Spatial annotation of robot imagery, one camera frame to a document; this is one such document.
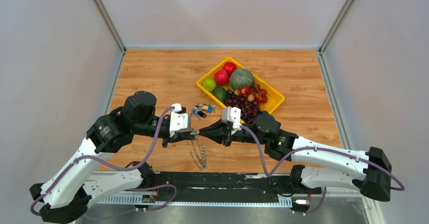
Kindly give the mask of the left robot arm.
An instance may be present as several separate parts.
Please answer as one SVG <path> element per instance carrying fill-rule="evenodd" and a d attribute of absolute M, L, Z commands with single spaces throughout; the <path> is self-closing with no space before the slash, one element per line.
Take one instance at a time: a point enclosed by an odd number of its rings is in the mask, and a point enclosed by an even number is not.
<path fill-rule="evenodd" d="M 136 135 L 151 137 L 154 143 L 162 139 L 164 147 L 196 139 L 185 107 L 176 103 L 156 116 L 156 102 L 152 93 L 138 91 L 127 97 L 123 106 L 99 117 L 61 170 L 49 181 L 31 186 L 31 213 L 45 222 L 70 223 L 108 196 L 128 190 L 158 190 L 147 163 L 154 144 L 134 166 L 108 163 Z"/>

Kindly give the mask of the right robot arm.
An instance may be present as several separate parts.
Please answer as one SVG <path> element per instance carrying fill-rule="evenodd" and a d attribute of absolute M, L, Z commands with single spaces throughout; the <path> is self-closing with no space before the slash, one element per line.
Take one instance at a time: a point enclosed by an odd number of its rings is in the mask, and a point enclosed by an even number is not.
<path fill-rule="evenodd" d="M 250 124 L 242 124 L 226 112 L 216 123 L 201 128 L 200 136 L 226 147 L 232 142 L 255 143 L 260 155 L 284 161 L 306 162 L 321 168 L 298 165 L 290 172 L 289 185 L 295 192 L 318 187 L 346 188 L 363 196 L 389 202 L 392 165 L 385 152 L 377 147 L 368 151 L 347 150 L 317 143 L 281 129 L 281 123 L 266 111 Z"/>

